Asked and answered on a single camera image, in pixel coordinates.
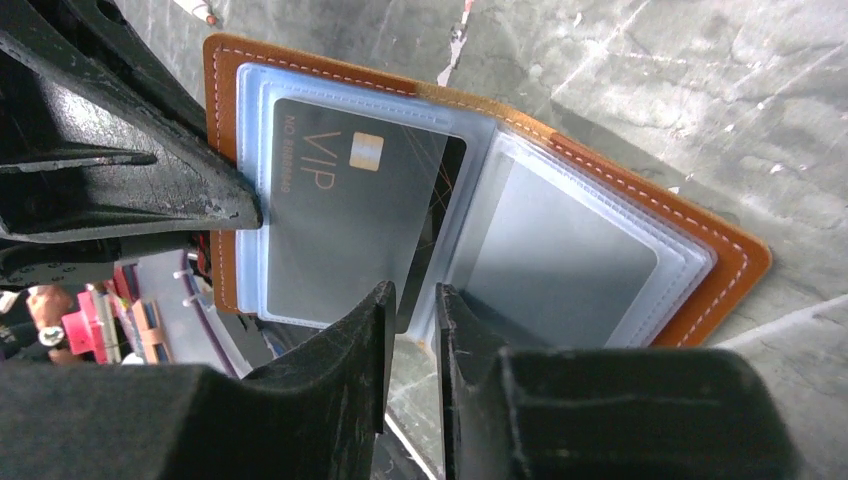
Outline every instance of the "card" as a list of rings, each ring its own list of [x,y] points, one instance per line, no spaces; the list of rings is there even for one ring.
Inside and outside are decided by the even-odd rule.
[[[464,142],[288,98],[273,109],[267,312],[329,323],[386,279],[411,309]]]

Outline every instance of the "card holder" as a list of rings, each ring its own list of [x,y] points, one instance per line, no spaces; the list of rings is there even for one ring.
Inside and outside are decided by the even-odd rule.
[[[351,93],[339,95],[337,100],[341,101],[345,98],[357,97],[361,95],[361,92],[376,92],[381,95],[381,98],[406,102],[404,108],[415,106],[429,109],[431,112],[441,108],[442,110],[439,111],[447,112],[448,117],[454,119],[462,117],[464,118],[462,121],[469,122],[471,125],[495,125],[489,141],[492,145],[491,151],[487,150],[487,155],[483,157],[479,155],[465,157],[463,172],[457,179],[457,185],[465,188],[457,188],[454,192],[457,197],[450,205],[452,215],[445,217],[445,225],[442,227],[436,248],[432,252],[428,278],[422,282],[422,296],[415,302],[416,307],[413,310],[408,331],[410,336],[425,341],[432,336],[432,322],[426,320],[426,309],[419,308],[419,304],[427,304],[424,295],[428,290],[427,285],[434,279],[455,283],[467,281],[466,294],[473,297],[470,303],[474,304],[474,300],[479,300],[480,308],[492,310],[493,321],[497,321],[498,316],[515,316],[521,309],[515,304],[508,304],[507,307],[517,308],[516,312],[509,314],[508,308],[505,310],[504,305],[493,307],[491,298],[506,300],[509,295],[512,295],[513,298],[531,302],[529,297],[521,296],[521,282],[517,285],[515,282],[503,282],[497,285],[497,282],[490,281],[495,276],[486,274],[487,269],[495,268],[496,262],[492,259],[503,260],[503,252],[510,251],[507,241],[509,235],[520,235],[524,233],[521,230],[531,228],[529,225],[523,228],[512,228],[512,233],[510,228],[505,228],[510,224],[515,226],[516,219],[523,219],[520,212],[525,212],[523,216],[527,218],[532,216],[530,212],[535,212],[535,215],[545,213],[551,218],[557,214],[556,211],[540,213],[538,210],[544,209],[539,208],[528,210],[527,207],[532,207],[531,204],[524,205],[524,209],[521,210],[519,208],[520,200],[522,200],[521,192],[530,191],[528,188],[532,188],[532,193],[541,196],[540,198],[545,198],[547,195],[548,202],[556,200],[560,203],[562,198],[573,197],[565,192],[566,186],[574,188],[575,185],[579,185],[578,190],[584,193],[594,192],[595,196],[589,195],[589,197],[595,199],[592,200],[595,202],[592,204],[595,210],[587,207],[586,202],[577,202],[581,208],[589,208],[596,216],[598,211],[606,209],[604,211],[610,216],[607,218],[601,215],[599,218],[606,218],[607,222],[610,218],[614,219],[614,222],[618,222],[616,224],[618,231],[629,235],[622,238],[635,238],[631,256],[625,255],[616,263],[616,261],[604,259],[602,255],[596,255],[595,258],[598,260],[591,265],[597,268],[594,271],[584,268],[579,274],[583,276],[577,277],[578,280],[600,278],[599,283],[593,284],[589,281],[582,283],[594,285],[588,291],[591,292],[591,298],[596,303],[604,300],[610,303],[621,296],[624,287],[617,286],[615,282],[605,286],[602,273],[606,272],[608,275],[606,278],[617,280],[621,277],[620,273],[625,265],[630,265],[627,267],[630,270],[627,271],[643,271],[644,275],[639,278],[645,280],[641,284],[638,280],[634,280],[637,286],[641,285],[638,288],[625,282],[632,301],[624,300],[618,306],[618,310],[611,309],[603,315],[598,312],[592,316],[592,308],[583,316],[574,315],[573,317],[564,316],[563,312],[557,309],[548,312],[549,315],[546,318],[568,319],[576,322],[569,327],[574,332],[580,332],[580,328],[586,329],[591,325],[605,325],[603,328],[597,328],[594,337],[586,336],[585,340],[591,346],[633,346],[647,342],[654,345],[696,345],[702,342],[721,319],[750,291],[770,265],[771,256],[768,248],[752,235],[600,157],[556,133],[550,127],[491,100],[226,34],[216,34],[207,39],[204,45],[204,58],[209,141],[213,147],[234,161],[239,156],[236,148],[237,78],[239,67],[245,64],[254,64],[255,68],[264,66],[263,68],[271,67],[277,71],[297,72],[303,76],[332,83],[337,87],[354,88]],[[454,121],[453,126],[448,130],[453,134],[461,135],[461,128],[453,130],[456,127],[457,122]],[[500,152],[500,157],[493,156],[493,152]],[[500,190],[495,188],[493,190],[495,193],[488,194],[489,198],[497,198],[497,205],[503,204],[503,206],[496,205],[493,208],[490,205],[491,215],[475,213],[486,212],[485,208],[480,210],[480,207],[473,207],[472,204],[485,206],[485,202],[480,199],[485,199],[487,189],[492,189],[493,185],[496,185],[487,180],[488,174],[484,171],[490,163],[508,167],[504,167],[506,170],[500,170],[501,179],[504,182],[503,188],[498,187],[501,188]],[[250,177],[250,173],[247,170],[244,171]],[[571,208],[577,208],[577,205],[571,205]],[[486,225],[487,233],[483,235],[479,252],[468,256],[463,253],[466,251],[463,245],[474,245],[474,243],[468,240],[470,237],[463,232],[469,225],[468,221],[474,220],[472,217],[482,219],[478,221]],[[562,216],[556,218],[560,222],[563,220]],[[544,249],[547,251],[547,258],[560,260],[580,258],[580,252],[567,251],[568,244],[562,243],[562,240],[573,241],[574,237],[558,232],[557,228],[562,229],[562,226],[556,228],[551,226],[553,230],[551,232],[539,232],[538,235],[525,237],[525,240],[532,239],[536,242],[547,241],[548,243],[533,245],[532,242],[525,242],[523,250],[513,248],[516,251],[513,260],[516,262],[521,260],[521,256],[518,255],[521,251],[538,255],[538,250]],[[251,235],[255,238],[257,233],[239,233],[240,238],[248,238]],[[453,244],[447,241],[451,235],[456,237]],[[258,307],[256,302],[250,303],[250,300],[239,303],[243,297],[241,290],[253,290],[255,293],[262,288],[258,280],[252,285],[238,284],[241,278],[237,278],[236,272],[239,269],[236,268],[236,258],[247,257],[235,254],[236,243],[234,232],[213,232],[212,234],[211,253],[215,267],[216,304],[219,309],[225,311],[238,311],[239,305],[245,308]],[[521,243],[513,242],[512,245],[521,245]],[[647,253],[637,248],[638,245],[644,246]],[[561,254],[550,255],[557,251],[557,246],[560,247]],[[577,244],[571,245],[571,248],[577,248]],[[638,258],[642,259],[641,264],[634,260]],[[650,268],[652,258],[655,263],[653,269]],[[633,265],[642,265],[644,270],[639,270]],[[620,268],[613,273],[618,273],[618,277],[611,275],[609,271],[616,266]],[[540,280],[541,278],[543,276],[539,276],[535,281],[550,287],[548,297],[543,296],[542,299],[556,298],[558,292],[562,295],[565,284],[560,281],[561,279],[545,283]],[[556,285],[559,285],[559,290],[554,288]],[[251,297],[250,292],[244,296],[244,298],[249,297]],[[626,321],[628,311],[630,318],[635,320]],[[417,320],[417,315],[422,315],[425,320]],[[537,313],[535,317],[542,318],[543,315]],[[556,331],[555,329],[561,326],[556,323],[537,325],[533,327],[536,330],[531,332],[530,336],[539,337],[542,334],[541,336],[547,338],[546,328]],[[557,343],[568,342],[560,339]]]

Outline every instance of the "card chip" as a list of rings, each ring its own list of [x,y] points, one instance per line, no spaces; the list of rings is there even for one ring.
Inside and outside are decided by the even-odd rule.
[[[383,137],[355,132],[350,147],[350,166],[376,172],[380,168],[383,153]]]

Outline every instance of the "person's hand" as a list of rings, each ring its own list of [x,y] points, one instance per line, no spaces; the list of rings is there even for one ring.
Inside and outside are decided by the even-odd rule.
[[[68,313],[74,304],[68,292],[57,285],[33,287],[29,292],[27,307],[35,328],[61,326],[62,315]]]

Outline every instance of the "wallet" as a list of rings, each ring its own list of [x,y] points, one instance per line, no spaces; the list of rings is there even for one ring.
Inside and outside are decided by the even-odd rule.
[[[435,285],[511,343],[698,345],[771,265],[759,239],[506,105],[228,34],[210,145],[264,222],[211,232],[215,303],[324,327],[375,284],[435,332]]]

